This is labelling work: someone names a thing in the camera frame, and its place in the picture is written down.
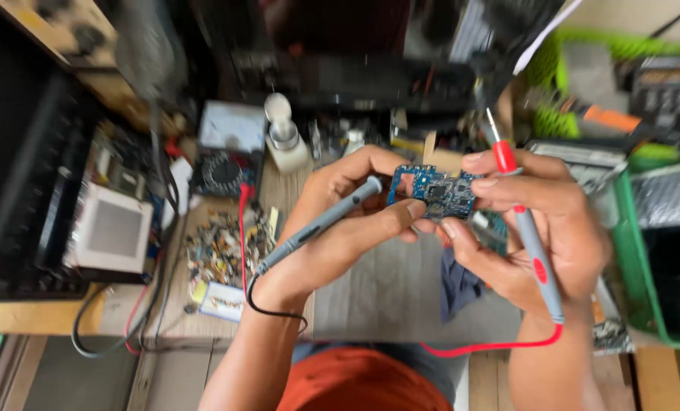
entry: workbench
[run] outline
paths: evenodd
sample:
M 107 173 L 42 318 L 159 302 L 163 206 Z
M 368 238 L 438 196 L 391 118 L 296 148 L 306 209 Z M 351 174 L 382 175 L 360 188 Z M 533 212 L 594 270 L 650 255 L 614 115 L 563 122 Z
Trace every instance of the workbench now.
M 277 207 L 286 219 L 311 172 L 312 165 L 308 164 L 297 173 L 280 175 L 273 161 L 267 159 L 259 191 L 264 210 Z M 238 204 L 204 198 L 184 217 L 186 236 L 207 221 L 209 210 L 238 213 Z M 170 283 L 160 337 L 231 338 L 237 328 L 235 322 L 184 312 L 189 301 L 185 236 L 175 237 L 168 250 L 167 264 L 172 265 L 175 258 L 179 261 Z M 349 273 L 309 298 L 304 311 L 309 322 L 305 338 L 424 339 L 459 344 L 513 340 L 520 326 L 520 311 L 491 291 L 465 307 L 452 322 L 442 324 L 441 253 L 441 245 L 431 235 L 410 245 L 390 240 L 366 253 Z M 82 317 L 80 332 L 122 335 L 141 289 L 139 285 L 114 285 L 99 295 Z M 67 335 L 81 304 L 81 301 L 0 303 L 0 333 Z M 149 322 L 147 336 L 154 335 L 155 322 L 154 318 Z

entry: circuit board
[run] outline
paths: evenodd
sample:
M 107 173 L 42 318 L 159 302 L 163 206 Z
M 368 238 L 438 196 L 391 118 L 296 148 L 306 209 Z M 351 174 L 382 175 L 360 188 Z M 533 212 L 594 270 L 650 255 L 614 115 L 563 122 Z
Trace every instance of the circuit board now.
M 458 177 L 452 177 L 446 173 L 436 173 L 433 165 L 401 165 L 393 173 L 388 206 L 396 202 L 396 190 L 404 174 L 413 174 L 409 197 L 426 203 L 423 218 L 440 220 L 444 217 L 457 217 L 462 221 L 469 218 L 476 198 L 470 185 L 481 175 L 461 171 Z

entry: electronic components pile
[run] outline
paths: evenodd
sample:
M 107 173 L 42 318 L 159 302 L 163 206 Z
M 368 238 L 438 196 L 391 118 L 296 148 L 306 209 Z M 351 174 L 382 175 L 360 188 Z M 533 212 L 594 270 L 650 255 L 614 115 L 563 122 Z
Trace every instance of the electronic components pile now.
M 242 288 L 241 233 L 238 219 L 228 213 L 208 212 L 206 223 L 194 236 L 186 238 L 188 292 L 195 311 L 203 301 L 209 282 Z M 244 211 L 244 252 L 246 277 L 250 278 L 259 262 L 276 246 L 277 211 L 271 217 L 254 205 Z

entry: orange shirt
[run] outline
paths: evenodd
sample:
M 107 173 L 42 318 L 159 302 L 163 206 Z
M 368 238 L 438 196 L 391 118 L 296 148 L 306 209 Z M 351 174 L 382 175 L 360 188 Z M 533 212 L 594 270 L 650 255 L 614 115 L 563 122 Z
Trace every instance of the orange shirt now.
M 426 378 L 381 352 L 359 347 L 326 350 L 292 366 L 277 411 L 452 411 Z

